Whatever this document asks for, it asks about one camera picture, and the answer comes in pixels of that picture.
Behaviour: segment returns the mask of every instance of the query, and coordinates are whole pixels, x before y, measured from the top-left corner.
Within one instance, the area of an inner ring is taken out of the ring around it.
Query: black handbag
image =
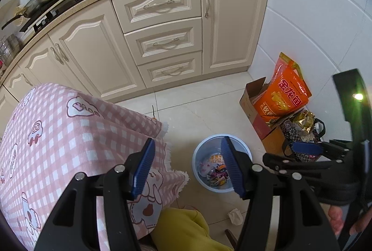
[[[320,133],[318,133],[314,127],[313,130],[311,131],[311,133],[314,135],[314,138],[311,141],[304,141],[304,139],[301,138],[300,134],[298,133],[298,130],[294,126],[292,126],[292,122],[290,120],[286,120],[280,125],[280,129],[282,130],[283,135],[285,137],[285,140],[282,145],[283,153],[285,156],[293,157],[298,162],[314,162],[320,157],[319,154],[304,154],[300,152],[294,152],[292,148],[293,143],[296,141],[309,143],[318,143],[321,141],[320,138],[324,136],[324,134],[326,133],[326,126],[324,125],[324,122],[318,118],[314,119],[314,125],[316,123],[322,124],[323,129]],[[292,153],[290,155],[287,155],[285,153],[285,149],[287,148],[287,146],[289,146],[289,148],[291,148],[292,150]]]

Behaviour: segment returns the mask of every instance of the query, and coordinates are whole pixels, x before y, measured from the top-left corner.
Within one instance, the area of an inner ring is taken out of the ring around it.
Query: drawer handle
[[[177,67],[175,70],[167,72],[166,70],[162,70],[162,74],[167,74],[169,76],[178,76],[179,74],[182,73],[183,66]]]
[[[209,12],[209,0],[205,0],[205,14],[204,14],[205,18],[208,18],[208,12]]]
[[[55,46],[57,46],[58,51],[60,52],[62,58],[64,58],[64,60],[66,62],[68,62],[68,57],[66,56],[65,52],[62,50],[62,48],[60,47],[60,45],[58,43],[56,43]]]
[[[26,78],[25,74],[24,73],[21,73],[22,77],[24,78],[24,80],[26,81],[26,83],[30,86],[33,87],[32,83]]]
[[[144,5],[143,9],[146,10],[146,9],[149,9],[149,8],[152,8],[152,7],[162,6],[162,5],[165,5],[165,4],[173,4],[173,3],[175,3],[174,0],[168,0],[168,1],[162,2],[162,3],[155,3],[155,4],[152,4],[152,5]]]
[[[172,39],[171,41],[164,42],[164,43],[155,42],[155,43],[153,43],[153,46],[167,45],[167,44],[170,44],[172,42],[179,41],[179,40],[180,40],[180,38],[177,37],[177,38]]]
[[[53,46],[51,46],[50,49],[51,49],[52,53],[54,54],[55,59],[56,59],[59,63],[61,63],[61,64],[63,65],[63,61],[62,61],[61,58],[57,55],[57,53],[55,52],[55,49],[53,48]]]

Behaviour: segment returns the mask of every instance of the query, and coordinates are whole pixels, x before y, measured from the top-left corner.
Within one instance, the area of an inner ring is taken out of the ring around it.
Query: wooden chair leg
[[[238,240],[229,229],[225,230],[225,234],[228,240],[230,241],[230,244],[232,245],[233,249],[235,249],[236,245],[238,244]]]

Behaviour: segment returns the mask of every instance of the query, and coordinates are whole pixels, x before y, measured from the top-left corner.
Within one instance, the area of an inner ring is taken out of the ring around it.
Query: tiled floor
[[[229,133],[242,139],[249,147],[253,161],[262,164],[263,145],[247,116],[239,105],[245,84],[252,81],[247,72],[232,74],[187,84],[118,103],[120,106],[167,122],[169,129],[164,140],[172,149],[172,168],[187,171],[189,183],[172,206],[198,209],[210,225],[211,237],[231,247],[224,234],[230,229],[236,237],[241,226],[234,226],[227,213],[238,208],[245,213],[248,201],[242,201],[235,192],[213,193],[202,187],[193,175],[192,154],[206,137]],[[275,224],[278,220],[278,198],[274,198],[273,226],[267,250],[273,250]]]

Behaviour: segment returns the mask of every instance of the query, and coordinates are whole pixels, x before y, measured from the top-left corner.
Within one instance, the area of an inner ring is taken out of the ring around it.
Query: plastic bag
[[[311,92],[303,80],[300,67],[285,54],[280,53],[270,84],[254,101],[253,106],[271,124],[309,102]]]

